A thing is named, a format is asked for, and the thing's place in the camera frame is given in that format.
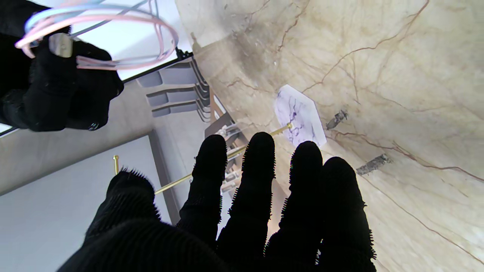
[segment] gloved hand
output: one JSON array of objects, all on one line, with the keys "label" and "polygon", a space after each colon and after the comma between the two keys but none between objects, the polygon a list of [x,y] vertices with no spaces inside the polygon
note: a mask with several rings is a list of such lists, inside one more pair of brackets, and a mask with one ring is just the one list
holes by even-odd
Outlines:
[{"label": "gloved hand", "polygon": [[323,164],[315,143],[297,147],[291,159],[291,194],[282,210],[280,229],[267,244],[275,178],[272,137],[257,133],[250,140],[230,219],[216,241],[226,165],[224,138],[212,135],[205,139],[177,224],[208,244],[225,262],[243,271],[376,271],[365,204],[355,172],[345,160],[334,157]]}]

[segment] blue cable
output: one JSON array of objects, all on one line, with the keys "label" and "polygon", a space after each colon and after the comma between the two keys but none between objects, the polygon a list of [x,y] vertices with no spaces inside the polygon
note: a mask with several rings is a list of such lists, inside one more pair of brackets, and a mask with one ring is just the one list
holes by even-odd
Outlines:
[{"label": "blue cable", "polygon": [[65,14],[65,13],[72,13],[72,12],[82,13],[87,10],[101,10],[101,9],[119,9],[126,12],[134,11],[134,12],[140,12],[149,16],[154,16],[153,14],[146,11],[142,11],[136,8],[126,7],[126,6],[119,6],[119,5],[88,4],[88,5],[79,5],[79,6],[72,6],[72,7],[65,7],[65,8],[56,8],[56,9],[49,9],[49,10],[42,11],[30,17],[30,19],[28,19],[27,22],[25,23],[25,33],[28,33],[39,20],[50,16]]},{"label": "blue cable", "polygon": [[[132,6],[131,8],[137,9],[137,8],[139,8],[140,6],[142,6],[142,5],[146,4],[146,2],[148,2],[148,0],[141,1],[141,2],[139,2],[138,4],[136,4],[136,5]],[[124,14],[128,13],[129,11],[130,11],[130,10],[123,10],[122,12],[118,13],[118,15],[124,15]],[[78,31],[78,32],[76,32],[76,33],[71,34],[71,37],[75,38],[75,37],[77,37],[77,36],[79,36],[79,35],[82,35],[82,34],[84,34],[84,33],[86,33],[86,32],[89,32],[89,31],[91,31],[91,30],[93,30],[93,29],[96,29],[96,28],[98,28],[98,27],[100,27],[100,26],[102,26],[102,25],[105,25],[105,24],[109,23],[110,21],[111,21],[111,20],[106,20],[106,21],[102,21],[102,22],[100,22],[100,23],[97,23],[97,24],[95,24],[95,25],[93,25],[93,26],[91,26],[91,27],[88,27],[88,28],[86,28],[86,29],[83,29],[83,30],[80,30],[80,31]]]}]

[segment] hand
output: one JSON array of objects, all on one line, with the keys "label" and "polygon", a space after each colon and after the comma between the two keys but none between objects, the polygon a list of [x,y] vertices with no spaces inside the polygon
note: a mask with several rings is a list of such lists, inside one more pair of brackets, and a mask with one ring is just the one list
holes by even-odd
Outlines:
[{"label": "hand", "polygon": [[[250,140],[230,219],[215,241],[226,163],[223,137],[205,139],[177,226],[209,244],[227,263],[244,270],[375,271],[365,205],[355,172],[345,160],[334,157],[323,164],[315,143],[297,147],[291,159],[291,194],[282,210],[280,229],[267,245],[275,178],[272,137],[257,133]],[[316,266],[318,249],[322,254]]]}]

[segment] marble surface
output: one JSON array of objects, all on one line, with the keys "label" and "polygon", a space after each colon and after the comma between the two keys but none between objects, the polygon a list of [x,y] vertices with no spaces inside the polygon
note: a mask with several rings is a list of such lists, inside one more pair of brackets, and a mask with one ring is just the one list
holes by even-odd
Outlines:
[{"label": "marble surface", "polygon": [[279,89],[274,110],[281,127],[291,123],[283,135],[295,147],[305,141],[313,141],[318,147],[327,142],[316,104],[295,88],[284,85]]},{"label": "marble surface", "polygon": [[[378,271],[484,271],[484,2],[177,7],[203,76],[247,136],[279,127],[283,85],[316,102],[324,160],[360,169]],[[294,147],[275,142],[287,194]]]}]

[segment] fingertip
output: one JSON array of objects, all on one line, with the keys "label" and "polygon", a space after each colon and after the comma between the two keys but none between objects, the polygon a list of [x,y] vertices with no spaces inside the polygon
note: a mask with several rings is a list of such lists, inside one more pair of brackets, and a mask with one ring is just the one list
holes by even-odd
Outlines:
[{"label": "fingertip", "polygon": [[298,145],[291,158],[289,183],[317,182],[317,175],[323,166],[323,157],[318,146],[312,141]]},{"label": "fingertip", "polygon": [[275,146],[274,139],[266,132],[258,132],[252,136],[245,150],[242,171],[275,177]]},{"label": "fingertip", "polygon": [[353,168],[349,163],[340,157],[332,157],[324,163],[324,168],[328,171],[350,171],[354,173]]}]

